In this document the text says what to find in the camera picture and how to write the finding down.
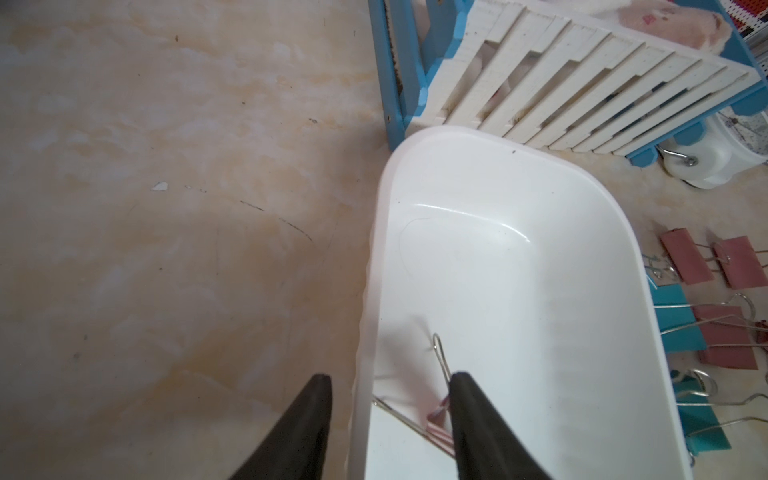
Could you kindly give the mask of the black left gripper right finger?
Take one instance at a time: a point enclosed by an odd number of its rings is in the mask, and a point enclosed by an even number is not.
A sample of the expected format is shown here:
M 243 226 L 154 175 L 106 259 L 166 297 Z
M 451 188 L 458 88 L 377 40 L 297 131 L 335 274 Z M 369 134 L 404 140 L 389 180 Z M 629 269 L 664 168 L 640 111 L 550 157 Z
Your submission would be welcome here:
M 449 414 L 460 479 L 547 479 L 467 372 L 449 382 Z

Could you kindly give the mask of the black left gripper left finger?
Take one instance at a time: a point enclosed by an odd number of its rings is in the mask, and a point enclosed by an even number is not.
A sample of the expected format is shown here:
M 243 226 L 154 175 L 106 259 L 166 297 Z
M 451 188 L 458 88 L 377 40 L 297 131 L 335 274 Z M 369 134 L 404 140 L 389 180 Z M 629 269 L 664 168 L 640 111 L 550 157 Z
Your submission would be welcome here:
M 320 479 L 332 417 L 332 380 L 313 375 L 233 479 Z

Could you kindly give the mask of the teal binder clip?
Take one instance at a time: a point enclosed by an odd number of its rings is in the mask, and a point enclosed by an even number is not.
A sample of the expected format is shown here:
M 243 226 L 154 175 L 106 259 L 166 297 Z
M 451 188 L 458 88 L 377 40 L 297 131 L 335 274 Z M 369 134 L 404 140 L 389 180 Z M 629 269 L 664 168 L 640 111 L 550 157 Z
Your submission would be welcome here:
M 691 465 L 701 453 L 724 451 L 732 448 L 725 430 L 745 423 L 767 423 L 766 416 L 744 416 L 721 421 L 715 407 L 745 407 L 757 400 L 766 400 L 765 393 L 753 393 L 743 400 L 717 400 L 719 386 L 707 372 L 699 369 L 670 372 L 684 442 L 691 458 Z
M 736 327 L 752 327 L 757 311 L 746 295 L 735 293 L 724 301 L 691 303 L 680 283 L 657 283 L 658 280 L 677 277 L 668 260 L 646 254 L 642 254 L 641 258 L 666 353 L 707 350 L 710 345 L 704 336 L 705 326 L 727 327 L 726 320 L 735 320 Z

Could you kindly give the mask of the white plastic storage box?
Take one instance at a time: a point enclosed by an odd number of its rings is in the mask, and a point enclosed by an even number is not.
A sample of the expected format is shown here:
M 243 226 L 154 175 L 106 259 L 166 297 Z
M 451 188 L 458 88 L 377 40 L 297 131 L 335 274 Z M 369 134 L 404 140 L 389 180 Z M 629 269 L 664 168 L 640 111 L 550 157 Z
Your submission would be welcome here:
M 418 434 L 447 395 L 432 347 L 554 479 L 689 479 L 639 246 L 592 175 L 462 127 L 403 141 L 371 233 L 347 475 L 454 479 Z

